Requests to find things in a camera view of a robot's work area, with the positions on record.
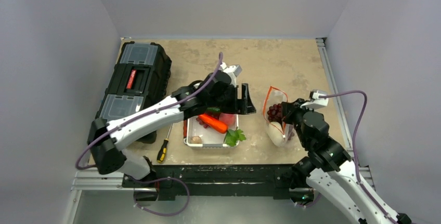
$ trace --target small potato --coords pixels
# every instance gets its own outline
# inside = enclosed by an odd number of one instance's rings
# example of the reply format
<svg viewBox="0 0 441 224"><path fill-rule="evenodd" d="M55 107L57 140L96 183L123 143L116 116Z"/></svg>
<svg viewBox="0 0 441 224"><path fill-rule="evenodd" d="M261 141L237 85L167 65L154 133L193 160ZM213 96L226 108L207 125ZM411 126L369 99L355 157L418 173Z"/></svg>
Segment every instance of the small potato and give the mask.
<svg viewBox="0 0 441 224"><path fill-rule="evenodd" d="M200 136L194 136L190 138L191 144L202 144L202 138Z"/></svg>

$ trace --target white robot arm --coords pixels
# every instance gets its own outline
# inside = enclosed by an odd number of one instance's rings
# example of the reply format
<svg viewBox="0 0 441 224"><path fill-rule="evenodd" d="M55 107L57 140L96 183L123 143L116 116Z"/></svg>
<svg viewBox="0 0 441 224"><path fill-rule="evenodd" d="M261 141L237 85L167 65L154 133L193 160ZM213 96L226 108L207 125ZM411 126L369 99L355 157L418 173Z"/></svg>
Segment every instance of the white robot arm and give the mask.
<svg viewBox="0 0 441 224"><path fill-rule="evenodd" d="M323 115L315 111L327 106L326 95L324 91L313 90L308 101L282 103L283 121L294 125L300 143L308 152L308 156L293 166L291 188L306 183L331 201L353 224L411 224L410 218L387 205L362 175L358 182L355 163L329 136L329 125Z"/></svg>
<svg viewBox="0 0 441 224"><path fill-rule="evenodd" d="M177 101L178 100L176 98L168 96L161 102L142 111L139 111L133 115L108 122L107 129L118 128L118 126L122 126L124 122L129 121L130 119L141 116L146 112L155 110L161 106L167 106L176 103ZM140 119L137 119L136 121L127 124L124 127L119 128L114 133L110 134L110 138L115 140L114 145L116 149L120 150L122 154L126 156L124 164L119 169L117 169L117 171L130 175L137 180L140 180L150 174L151 164L147 162L147 159L142 156L133 154L131 151L127 150L126 147L134 141L157 129L160 129L172 123L183 121L184 113L180 111L179 108L180 105L176 105L162 110L158 113L141 117Z"/></svg>

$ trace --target white wall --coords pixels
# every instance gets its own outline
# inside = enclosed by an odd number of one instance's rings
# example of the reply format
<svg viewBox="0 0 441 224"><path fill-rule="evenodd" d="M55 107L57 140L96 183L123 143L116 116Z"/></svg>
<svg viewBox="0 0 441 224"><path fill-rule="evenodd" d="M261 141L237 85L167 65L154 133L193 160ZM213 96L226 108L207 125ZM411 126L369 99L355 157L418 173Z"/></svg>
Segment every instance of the white wall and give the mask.
<svg viewBox="0 0 441 224"><path fill-rule="evenodd" d="M439 223L441 0L349 0L326 41L339 91L368 94L358 147L379 194ZM351 128L361 96L342 98Z"/></svg>
<svg viewBox="0 0 441 224"><path fill-rule="evenodd" d="M119 46L100 0L0 0L0 222L60 223Z"/></svg>
<svg viewBox="0 0 441 224"><path fill-rule="evenodd" d="M102 0L122 36L300 37L329 34L348 0Z"/></svg>

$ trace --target beige table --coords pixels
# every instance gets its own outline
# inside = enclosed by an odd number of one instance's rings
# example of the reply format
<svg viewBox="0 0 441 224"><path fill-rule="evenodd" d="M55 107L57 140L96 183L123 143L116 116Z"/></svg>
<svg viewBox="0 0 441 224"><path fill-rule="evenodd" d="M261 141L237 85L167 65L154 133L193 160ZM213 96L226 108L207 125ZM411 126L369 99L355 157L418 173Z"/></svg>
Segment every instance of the beige table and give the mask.
<svg viewBox="0 0 441 224"><path fill-rule="evenodd" d="M263 102L270 86L284 90L290 101L308 98L312 89L330 92L316 41L313 39L186 39L136 40L162 45L172 59L172 75L167 93L203 80L217 64L218 53L224 53L228 65L239 64L243 71L238 84L248 83L257 113L239 116L240 128L247 140L226 154L209 154L194 150L183 142L183 123L176 123L170 135L168 153L163 164L293 164L306 152L297 137L284 147L276 147L265 133L262 116ZM343 144L338 115L332 100L320 109L330 125L330 135ZM133 143L128 147L138 155L149 157L156 164L156 156L167 134L159 129L153 144Z"/></svg>

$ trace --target transparent compartment lid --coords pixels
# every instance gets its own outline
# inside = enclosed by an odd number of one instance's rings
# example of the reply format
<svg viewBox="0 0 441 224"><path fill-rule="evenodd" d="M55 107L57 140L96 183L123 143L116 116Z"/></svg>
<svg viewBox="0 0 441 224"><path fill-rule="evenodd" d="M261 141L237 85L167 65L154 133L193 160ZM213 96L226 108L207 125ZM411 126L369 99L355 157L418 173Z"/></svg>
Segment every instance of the transparent compartment lid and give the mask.
<svg viewBox="0 0 441 224"><path fill-rule="evenodd" d="M120 63L153 65L157 52L158 47L150 44L134 43L126 45Z"/></svg>
<svg viewBox="0 0 441 224"><path fill-rule="evenodd" d="M107 95L99 117L111 121L132 115L141 109L142 101L139 96Z"/></svg>

